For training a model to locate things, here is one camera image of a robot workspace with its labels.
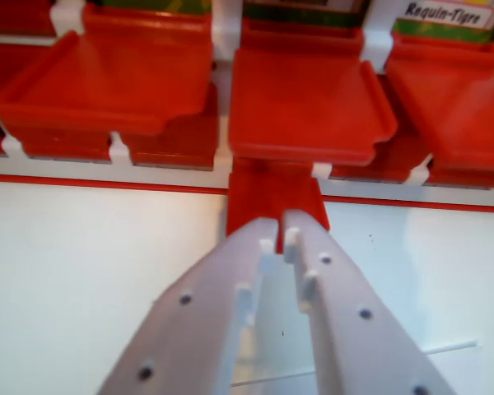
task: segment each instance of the hole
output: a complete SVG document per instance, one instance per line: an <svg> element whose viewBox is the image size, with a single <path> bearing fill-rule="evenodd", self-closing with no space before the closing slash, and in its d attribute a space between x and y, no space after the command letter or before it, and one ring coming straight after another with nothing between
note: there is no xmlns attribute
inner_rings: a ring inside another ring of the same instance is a hole
<svg viewBox="0 0 494 395"><path fill-rule="evenodd" d="M151 366L143 366L140 370L137 376L141 381L148 380L152 375L154 374L153 369Z"/></svg>
<svg viewBox="0 0 494 395"><path fill-rule="evenodd" d="M417 385L413 389L413 395L430 395L430 391L422 385Z"/></svg>
<svg viewBox="0 0 494 395"><path fill-rule="evenodd" d="M189 304L190 302L192 302L192 296L191 296L191 295L189 295L189 294L185 294L185 295L183 295L183 296L181 296L181 297L179 298L179 302L180 302L183 306L185 306L186 304Z"/></svg>
<svg viewBox="0 0 494 395"><path fill-rule="evenodd" d="M324 265L329 265L331 263L331 257L326 253L320 254L319 258Z"/></svg>
<svg viewBox="0 0 494 395"><path fill-rule="evenodd" d="M361 311L359 311L359 315L361 316L362 319L372 319L373 318L373 314L371 313L371 311L369 309L362 309Z"/></svg>

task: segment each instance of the white surface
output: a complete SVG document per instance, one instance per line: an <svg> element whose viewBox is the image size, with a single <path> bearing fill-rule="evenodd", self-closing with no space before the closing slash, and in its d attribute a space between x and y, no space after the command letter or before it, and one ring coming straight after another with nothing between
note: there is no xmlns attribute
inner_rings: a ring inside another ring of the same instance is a hole
<svg viewBox="0 0 494 395"><path fill-rule="evenodd" d="M0 184L0 395L94 393L150 303L220 239L225 203ZM327 208L332 235L423 350L480 342L481 394L494 395L494 214ZM292 267L280 263L235 382L312 370Z"/></svg>
<svg viewBox="0 0 494 395"><path fill-rule="evenodd" d="M430 360L449 381L457 395L481 395L481 347L430 354ZM231 395L317 395L315 374L300 374L231 388Z"/></svg>
<svg viewBox="0 0 494 395"><path fill-rule="evenodd" d="M361 60L369 60L375 72L384 74L386 60L394 47L391 30L404 3L404 0L374 0L368 7L362 25L365 41Z"/></svg>

